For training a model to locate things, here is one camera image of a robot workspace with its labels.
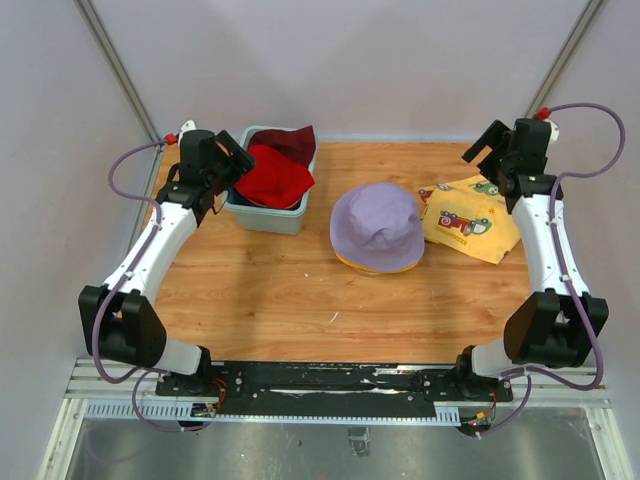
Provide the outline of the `lavender bucket hat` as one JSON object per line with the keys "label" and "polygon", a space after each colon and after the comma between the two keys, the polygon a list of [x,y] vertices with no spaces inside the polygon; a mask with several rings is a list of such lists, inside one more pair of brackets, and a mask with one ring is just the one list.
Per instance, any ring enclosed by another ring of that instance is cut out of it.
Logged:
{"label": "lavender bucket hat", "polygon": [[410,270],[425,249],[415,199],[389,182],[366,184],[345,193],[333,207],[329,235],[343,263],[370,271]]}

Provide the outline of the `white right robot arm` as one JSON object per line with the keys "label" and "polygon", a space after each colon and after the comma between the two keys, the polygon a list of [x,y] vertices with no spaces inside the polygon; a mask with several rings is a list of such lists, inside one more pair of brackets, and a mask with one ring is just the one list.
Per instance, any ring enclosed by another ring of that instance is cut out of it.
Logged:
{"label": "white right robot arm", "polygon": [[607,302],[590,293],[573,258],[564,222],[564,194],[546,173],[547,149],[556,139],[548,119],[493,121],[463,154],[471,162],[483,149],[481,175],[497,186],[521,236],[530,294],[507,320],[501,338],[468,346],[452,371],[455,392],[474,400],[507,378],[528,371],[557,379],[589,355],[609,316]]}

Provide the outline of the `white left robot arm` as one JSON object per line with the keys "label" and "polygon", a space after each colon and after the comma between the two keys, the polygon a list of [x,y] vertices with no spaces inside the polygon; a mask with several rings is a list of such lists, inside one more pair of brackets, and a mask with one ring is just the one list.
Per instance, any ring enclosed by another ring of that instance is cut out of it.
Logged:
{"label": "white left robot arm", "polygon": [[100,285],[87,285],[78,299],[88,353],[99,375],[111,384],[124,376],[107,373],[105,361],[179,375],[190,394],[207,393],[214,383],[208,349],[171,337],[154,309],[162,282],[186,240],[216,198],[255,166],[253,157],[225,130],[214,133],[193,122],[168,134],[158,146],[177,145],[179,160],[153,196],[141,196],[151,215],[140,237],[116,270]]}

